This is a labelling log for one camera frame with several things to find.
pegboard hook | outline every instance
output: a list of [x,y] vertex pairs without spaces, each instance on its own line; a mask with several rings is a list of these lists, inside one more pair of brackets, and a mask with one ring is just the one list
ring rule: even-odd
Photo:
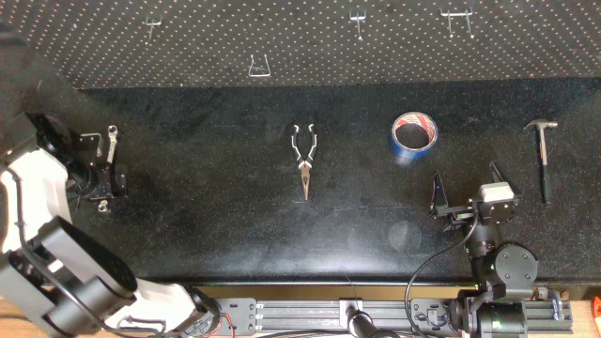
[[361,36],[361,21],[364,22],[365,19],[367,19],[367,11],[364,10],[362,16],[359,15],[359,12],[357,15],[353,16],[352,11],[349,11],[348,18],[357,23],[357,34],[359,35],[359,40],[363,40],[363,37]]
[[[267,69],[264,69],[262,67],[254,67],[254,56],[251,54],[251,66],[248,68],[248,76],[250,76],[250,77],[268,77],[268,76],[271,76],[270,62],[267,60],[267,55],[264,54],[264,56],[265,56],[265,64],[267,65]],[[267,73],[253,74],[253,69],[266,70]]]
[[452,16],[462,16],[466,18],[466,22],[468,23],[468,33],[470,33],[470,38],[473,38],[474,35],[471,33],[471,24],[470,24],[470,16],[473,15],[473,10],[470,9],[466,9],[466,11],[464,12],[460,12],[460,13],[451,13],[451,11],[449,9],[447,9],[447,12],[443,12],[442,8],[440,9],[440,15],[442,15],[443,17],[447,17],[449,19],[449,34],[451,35],[451,38],[453,37],[453,28],[451,27],[451,17]]
[[161,23],[162,17],[158,21],[146,17],[146,21],[144,22],[144,24],[150,26],[150,31],[148,32],[148,41],[146,42],[146,44],[148,44],[152,40],[152,30],[154,30],[154,27],[160,26]]

hammer handle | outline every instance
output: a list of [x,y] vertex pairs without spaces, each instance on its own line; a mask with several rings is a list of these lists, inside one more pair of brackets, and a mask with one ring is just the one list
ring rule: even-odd
[[551,181],[546,164],[541,165],[541,188],[543,189],[543,205],[545,205],[545,207],[550,207],[552,199]]

hammer head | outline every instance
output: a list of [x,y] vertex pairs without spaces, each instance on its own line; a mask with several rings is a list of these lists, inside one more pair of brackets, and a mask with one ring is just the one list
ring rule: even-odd
[[529,126],[536,126],[538,130],[543,130],[544,128],[555,128],[557,127],[557,121],[547,121],[544,118],[538,118],[527,124],[524,129],[527,129]]

hammer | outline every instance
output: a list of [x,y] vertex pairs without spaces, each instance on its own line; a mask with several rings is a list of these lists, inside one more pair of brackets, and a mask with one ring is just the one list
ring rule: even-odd
[[547,121],[544,118],[533,120],[524,129],[529,126],[536,126],[538,129],[538,145],[541,151],[541,187],[543,188],[543,205],[551,205],[551,183],[549,181],[547,170],[547,145],[545,144],[545,128],[556,128],[556,121]]

pliers handle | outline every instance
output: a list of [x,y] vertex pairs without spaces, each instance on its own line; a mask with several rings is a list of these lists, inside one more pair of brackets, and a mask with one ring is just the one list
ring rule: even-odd
[[292,150],[294,151],[294,156],[297,158],[297,164],[299,165],[299,168],[301,168],[304,164],[311,168],[311,163],[313,163],[313,158],[317,152],[317,135],[314,131],[313,124],[310,124],[309,131],[311,132],[311,140],[313,140],[313,144],[311,145],[311,150],[309,150],[309,155],[307,155],[307,158],[304,159],[299,151],[299,146],[297,145],[297,137],[300,130],[301,128],[299,128],[297,125],[294,125],[292,128]]

